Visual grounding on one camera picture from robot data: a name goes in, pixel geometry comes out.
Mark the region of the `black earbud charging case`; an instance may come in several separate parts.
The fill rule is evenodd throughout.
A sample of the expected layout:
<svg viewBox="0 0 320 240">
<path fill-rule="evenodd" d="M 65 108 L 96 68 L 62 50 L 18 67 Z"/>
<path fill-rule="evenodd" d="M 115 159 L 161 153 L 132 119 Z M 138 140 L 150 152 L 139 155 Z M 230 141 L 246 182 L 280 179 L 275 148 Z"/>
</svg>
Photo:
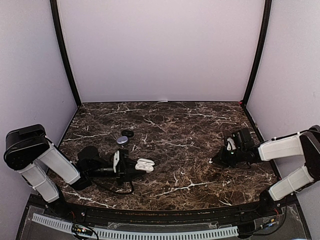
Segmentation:
<svg viewBox="0 0 320 240">
<path fill-rule="evenodd" d="M 132 130 L 124 129 L 121 131 L 121 135 L 132 138 L 134 136 L 134 132 Z"/>
</svg>

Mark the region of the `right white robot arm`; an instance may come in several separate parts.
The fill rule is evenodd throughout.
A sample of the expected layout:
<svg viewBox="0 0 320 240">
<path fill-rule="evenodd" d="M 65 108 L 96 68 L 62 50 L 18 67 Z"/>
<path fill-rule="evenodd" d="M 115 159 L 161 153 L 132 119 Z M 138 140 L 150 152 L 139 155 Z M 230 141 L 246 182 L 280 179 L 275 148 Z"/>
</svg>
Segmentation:
<svg viewBox="0 0 320 240">
<path fill-rule="evenodd" d="M 241 162 L 256 164 L 292 156 L 303 156 L 303 166 L 264 190 L 260 195 L 263 200 L 255 205 L 255 213 L 266 217 L 274 210 L 274 202 L 320 180 L 320 126 L 314 125 L 260 144 L 255 144 L 248 128 L 242 128 L 224 139 L 224 145 L 212 161 L 234 168 Z"/>
</svg>

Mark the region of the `white charging case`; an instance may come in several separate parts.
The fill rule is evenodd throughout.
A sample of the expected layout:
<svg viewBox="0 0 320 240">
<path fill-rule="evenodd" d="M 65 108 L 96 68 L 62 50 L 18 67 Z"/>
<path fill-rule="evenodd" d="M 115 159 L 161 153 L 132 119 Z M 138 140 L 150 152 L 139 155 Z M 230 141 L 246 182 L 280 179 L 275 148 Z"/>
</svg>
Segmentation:
<svg viewBox="0 0 320 240">
<path fill-rule="evenodd" d="M 155 162 L 150 159 L 140 158 L 135 164 L 135 169 L 151 173 L 154 171 Z"/>
</svg>

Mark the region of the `purple charging case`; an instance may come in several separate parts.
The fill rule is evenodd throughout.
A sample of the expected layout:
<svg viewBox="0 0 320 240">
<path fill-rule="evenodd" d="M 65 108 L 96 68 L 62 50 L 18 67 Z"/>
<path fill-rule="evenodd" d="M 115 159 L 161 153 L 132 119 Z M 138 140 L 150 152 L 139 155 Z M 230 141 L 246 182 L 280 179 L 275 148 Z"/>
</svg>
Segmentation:
<svg viewBox="0 0 320 240">
<path fill-rule="evenodd" d="M 129 142 L 129 138 L 125 135 L 116 139 L 116 143 L 120 146 L 126 145 Z"/>
</svg>

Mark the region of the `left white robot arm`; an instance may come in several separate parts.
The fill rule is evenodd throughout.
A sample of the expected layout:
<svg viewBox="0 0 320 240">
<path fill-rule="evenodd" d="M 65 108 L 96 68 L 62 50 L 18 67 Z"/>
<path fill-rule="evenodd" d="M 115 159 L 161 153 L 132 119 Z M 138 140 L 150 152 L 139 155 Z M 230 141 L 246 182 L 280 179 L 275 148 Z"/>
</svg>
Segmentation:
<svg viewBox="0 0 320 240">
<path fill-rule="evenodd" d="M 118 149 L 109 160 L 100 157 L 94 146 L 87 146 L 78 155 L 77 163 L 69 160 L 47 137 L 45 128 L 35 124 L 10 131 L 5 138 L 4 162 L 22 175 L 51 210 L 60 218 L 71 213 L 60 188 L 47 176 L 41 165 L 60 176 L 76 191 L 94 183 L 94 178 L 114 178 L 119 186 L 154 170 L 155 163 L 146 158 L 132 160 L 129 152 Z"/>
</svg>

